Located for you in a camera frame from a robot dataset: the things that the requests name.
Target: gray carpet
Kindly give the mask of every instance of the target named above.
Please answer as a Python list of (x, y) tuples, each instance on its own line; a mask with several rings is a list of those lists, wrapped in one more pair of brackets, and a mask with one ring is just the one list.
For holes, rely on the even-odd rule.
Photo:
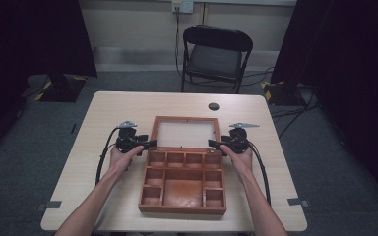
[[(246, 78), (243, 84), (260, 78)], [(31, 77), (26, 94), (43, 80), (45, 76)], [(187, 84), (186, 92), (233, 93), (226, 84), (207, 85), (214, 86)], [(103, 72), (86, 82), (76, 103), (37, 102), (30, 97), (22, 117), (0, 141), (0, 235), (52, 234), (40, 229), (43, 211), (35, 208), (49, 201), (99, 90), (180, 92), (180, 79), (176, 72)], [(240, 93), (263, 94), (259, 84), (242, 87)], [(303, 95), (308, 99), (310, 90)], [(281, 114), (277, 112), (297, 108), (270, 110)], [(293, 117), (274, 119), (279, 133)], [(378, 235), (378, 186), (341, 145), (338, 133), (317, 107), (295, 120), (281, 138), (298, 195), (310, 203), (304, 209), (308, 229), (290, 235)]]

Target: black controller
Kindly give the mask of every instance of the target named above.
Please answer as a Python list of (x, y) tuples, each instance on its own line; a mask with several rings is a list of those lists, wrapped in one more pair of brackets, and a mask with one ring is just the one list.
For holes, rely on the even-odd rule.
[(148, 141), (148, 135), (136, 136), (137, 130), (132, 128), (135, 126), (137, 125), (129, 121), (121, 123), (118, 126), (119, 135), (116, 139), (115, 145), (118, 149), (121, 150), (122, 153), (126, 153), (137, 146), (144, 146), (144, 149), (147, 150), (151, 147), (156, 147), (158, 145), (157, 140)]
[(235, 128), (229, 131), (229, 136), (221, 136), (222, 141), (208, 140), (208, 145), (221, 150), (221, 145), (226, 145), (237, 154), (245, 152), (249, 148), (247, 132), (242, 128)]

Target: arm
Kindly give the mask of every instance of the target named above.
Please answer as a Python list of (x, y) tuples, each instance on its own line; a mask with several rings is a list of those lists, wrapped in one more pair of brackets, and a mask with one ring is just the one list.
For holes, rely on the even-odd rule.
[(235, 154), (227, 146), (221, 146), (220, 148), (231, 158), (238, 178), (244, 186), (256, 235), (287, 235), (284, 226), (273, 209), (269, 206), (253, 175), (252, 150), (249, 148), (242, 154)]
[(118, 148), (111, 149), (109, 169), (85, 200), (63, 222), (55, 235), (91, 235), (97, 218), (102, 211), (113, 187), (131, 164), (134, 155), (143, 150), (135, 147), (127, 153)]

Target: metal bracket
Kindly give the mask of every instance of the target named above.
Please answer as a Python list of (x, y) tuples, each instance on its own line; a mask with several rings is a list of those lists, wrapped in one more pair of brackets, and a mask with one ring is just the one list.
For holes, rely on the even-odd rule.
[(311, 204), (308, 200), (301, 200), (300, 198), (288, 199), (287, 202), (290, 206), (301, 205), (302, 207), (309, 207)]
[(60, 208), (61, 201), (48, 201), (46, 204), (37, 204), (35, 210), (45, 211), (47, 208)]
[(229, 127), (234, 127), (234, 128), (248, 128), (248, 127), (260, 127), (260, 125), (256, 125), (256, 124), (248, 124), (248, 123), (235, 123), (235, 124), (229, 125)]
[(117, 128), (131, 128), (131, 127), (137, 127), (137, 124), (132, 121), (124, 121), (117, 126)]

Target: wall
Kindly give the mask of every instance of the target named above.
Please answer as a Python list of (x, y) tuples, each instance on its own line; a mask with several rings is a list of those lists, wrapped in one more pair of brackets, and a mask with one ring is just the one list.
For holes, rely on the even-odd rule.
[[(179, 16), (179, 57), (184, 29), (204, 22), (242, 30), (252, 37), (254, 52), (247, 69), (273, 66), (293, 11), (292, 4), (285, 5), (290, 6), (194, 3), (193, 14)], [(96, 65), (115, 60), (165, 69), (174, 64), (177, 23), (170, 1), (81, 1), (81, 7), (91, 45), (99, 53)], [(116, 56), (106, 56), (108, 52)]]

